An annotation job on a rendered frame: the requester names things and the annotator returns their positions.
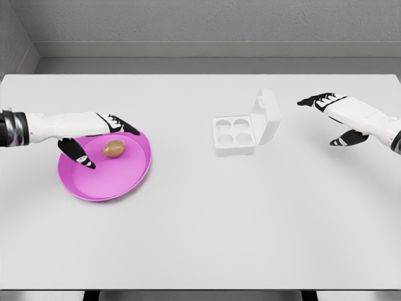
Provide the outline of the white egg box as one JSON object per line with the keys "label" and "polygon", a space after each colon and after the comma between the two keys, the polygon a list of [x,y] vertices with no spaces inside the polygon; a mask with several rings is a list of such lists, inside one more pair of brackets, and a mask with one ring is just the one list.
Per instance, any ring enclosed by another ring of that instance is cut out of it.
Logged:
{"label": "white egg box", "polygon": [[275,94],[261,88],[249,115],[230,115],[212,119],[216,156],[252,155],[259,145],[275,135],[281,114]]}

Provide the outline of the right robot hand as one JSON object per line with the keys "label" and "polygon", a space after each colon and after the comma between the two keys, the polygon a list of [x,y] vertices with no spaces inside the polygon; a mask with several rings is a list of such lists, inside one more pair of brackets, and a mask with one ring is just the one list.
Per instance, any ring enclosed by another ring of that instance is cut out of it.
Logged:
{"label": "right robot hand", "polygon": [[350,128],[332,146],[352,146],[365,142],[371,135],[390,148],[395,131],[388,115],[379,109],[355,98],[338,93],[322,93],[297,102],[299,106],[313,107],[330,119]]}

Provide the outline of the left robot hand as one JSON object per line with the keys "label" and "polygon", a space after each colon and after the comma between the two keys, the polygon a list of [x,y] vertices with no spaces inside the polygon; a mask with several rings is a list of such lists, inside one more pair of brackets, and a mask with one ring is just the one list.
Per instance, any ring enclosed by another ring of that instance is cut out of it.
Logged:
{"label": "left robot hand", "polygon": [[121,118],[115,115],[95,112],[63,114],[56,119],[48,135],[58,139],[59,149],[72,161],[90,169],[95,169],[95,163],[77,142],[77,138],[96,137],[115,132],[140,135],[140,132],[135,127]]}

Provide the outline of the pink round plate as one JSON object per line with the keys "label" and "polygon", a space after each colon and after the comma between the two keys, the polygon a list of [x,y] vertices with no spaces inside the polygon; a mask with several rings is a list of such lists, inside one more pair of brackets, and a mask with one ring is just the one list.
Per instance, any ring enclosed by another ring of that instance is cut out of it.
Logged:
{"label": "pink round plate", "polygon": [[[103,148],[113,140],[125,144],[122,155],[112,159]],[[94,137],[77,138],[96,168],[90,169],[72,161],[64,153],[58,161],[58,176],[72,195],[88,201],[106,201],[120,197],[139,185],[148,173],[152,150],[147,136],[115,132]]]}

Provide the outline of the brown egg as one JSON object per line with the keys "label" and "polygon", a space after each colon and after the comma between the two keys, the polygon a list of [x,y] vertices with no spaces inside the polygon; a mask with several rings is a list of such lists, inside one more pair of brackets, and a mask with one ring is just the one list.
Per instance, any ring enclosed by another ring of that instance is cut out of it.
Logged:
{"label": "brown egg", "polygon": [[125,143],[121,140],[112,140],[103,148],[103,155],[108,158],[117,158],[125,152]]}

